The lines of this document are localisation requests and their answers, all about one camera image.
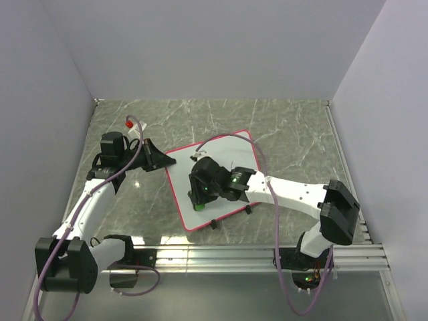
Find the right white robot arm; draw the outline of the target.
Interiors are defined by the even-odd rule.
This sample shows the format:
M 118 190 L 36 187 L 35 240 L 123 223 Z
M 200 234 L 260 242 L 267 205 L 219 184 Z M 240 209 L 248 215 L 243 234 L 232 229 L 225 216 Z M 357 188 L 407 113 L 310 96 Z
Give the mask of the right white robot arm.
M 246 203 L 269 203 L 305 213 L 317 223 L 304 232 L 295 251 L 297 263 L 310 267 L 332 245 L 351 245 L 360 205 L 342 181 L 299 183 L 235 167 L 228 171 L 209 156 L 192 157 L 189 198 L 194 208 L 223 198 Z

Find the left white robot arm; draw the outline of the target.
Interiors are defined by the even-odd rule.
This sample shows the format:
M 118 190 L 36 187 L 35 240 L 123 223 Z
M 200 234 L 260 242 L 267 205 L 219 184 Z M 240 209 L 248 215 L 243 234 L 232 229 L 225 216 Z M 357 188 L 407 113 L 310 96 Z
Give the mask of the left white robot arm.
M 151 139 L 129 140 L 120 132 L 104 133 L 100 148 L 68 218 L 51 237 L 42 237 L 35 245 L 38 290 L 88 294 L 103 270 L 112 265 L 127 269 L 136 263 L 131 236 L 108 235 L 95 247 L 90 247 L 90 240 L 127 171 L 151 172 L 176 160 Z

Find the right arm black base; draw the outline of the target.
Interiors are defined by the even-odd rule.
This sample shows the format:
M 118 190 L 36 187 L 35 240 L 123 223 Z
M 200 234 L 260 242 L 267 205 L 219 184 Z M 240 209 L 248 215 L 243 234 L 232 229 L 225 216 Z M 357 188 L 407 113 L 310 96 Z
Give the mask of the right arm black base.
M 280 247 L 278 253 L 280 268 L 282 270 L 305 272 L 316 268 L 323 268 L 327 263 L 330 250 L 325 249 L 317 258 L 300 253 L 296 248 L 291 247 Z

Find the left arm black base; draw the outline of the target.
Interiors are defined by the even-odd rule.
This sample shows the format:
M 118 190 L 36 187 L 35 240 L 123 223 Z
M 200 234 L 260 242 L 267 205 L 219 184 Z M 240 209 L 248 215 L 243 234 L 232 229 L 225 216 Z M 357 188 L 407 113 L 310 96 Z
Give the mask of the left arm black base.
M 111 260 L 103 270 L 149 270 L 154 269 L 156 265 L 157 250 L 154 248 L 148 249 L 132 249 L 126 250 L 123 258 L 119 260 Z

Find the green whiteboard eraser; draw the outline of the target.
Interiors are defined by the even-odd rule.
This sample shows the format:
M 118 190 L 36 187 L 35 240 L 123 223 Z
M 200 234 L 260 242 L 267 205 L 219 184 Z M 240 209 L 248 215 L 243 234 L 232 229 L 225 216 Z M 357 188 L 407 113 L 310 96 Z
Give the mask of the green whiteboard eraser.
M 205 204 L 196 204 L 193 206 L 193 209 L 195 211 L 202 211 L 202 210 L 204 210 L 204 208 L 205 208 Z

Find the pink-framed whiteboard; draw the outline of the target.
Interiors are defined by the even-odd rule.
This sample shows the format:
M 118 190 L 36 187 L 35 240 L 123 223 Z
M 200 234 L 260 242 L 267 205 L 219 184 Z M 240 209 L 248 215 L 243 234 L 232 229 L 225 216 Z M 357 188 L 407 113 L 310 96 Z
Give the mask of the pink-framed whiteboard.
M 252 212 L 255 203 L 243 196 L 243 169 L 260 170 L 248 130 L 220 136 L 202 144 L 169 150 L 176 164 L 166 169 L 181 223 L 186 231 L 217 222 L 240 211 Z

